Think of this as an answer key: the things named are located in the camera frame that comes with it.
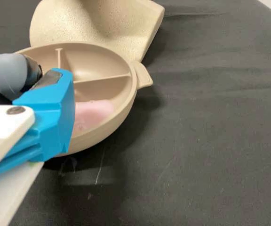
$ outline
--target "gray tablecloth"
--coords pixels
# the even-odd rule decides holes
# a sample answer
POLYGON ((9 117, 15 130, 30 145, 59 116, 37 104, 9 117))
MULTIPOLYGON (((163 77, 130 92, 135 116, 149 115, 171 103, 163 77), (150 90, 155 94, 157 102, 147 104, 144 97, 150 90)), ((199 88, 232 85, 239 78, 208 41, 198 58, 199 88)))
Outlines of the gray tablecloth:
MULTIPOLYGON (((29 46, 38 2, 0 0, 0 53, 29 46)), ((157 2, 153 87, 105 141, 47 162, 12 226, 271 225, 271 11, 157 2)))

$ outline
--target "pink sponge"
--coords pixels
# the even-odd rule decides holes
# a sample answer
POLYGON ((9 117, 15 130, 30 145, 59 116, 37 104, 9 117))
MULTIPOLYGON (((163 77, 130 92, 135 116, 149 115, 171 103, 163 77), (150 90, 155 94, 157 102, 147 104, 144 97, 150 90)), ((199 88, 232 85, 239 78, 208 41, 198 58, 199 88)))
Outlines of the pink sponge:
POLYGON ((99 125, 114 112, 114 106, 109 100, 76 102, 75 124, 73 136, 99 125))

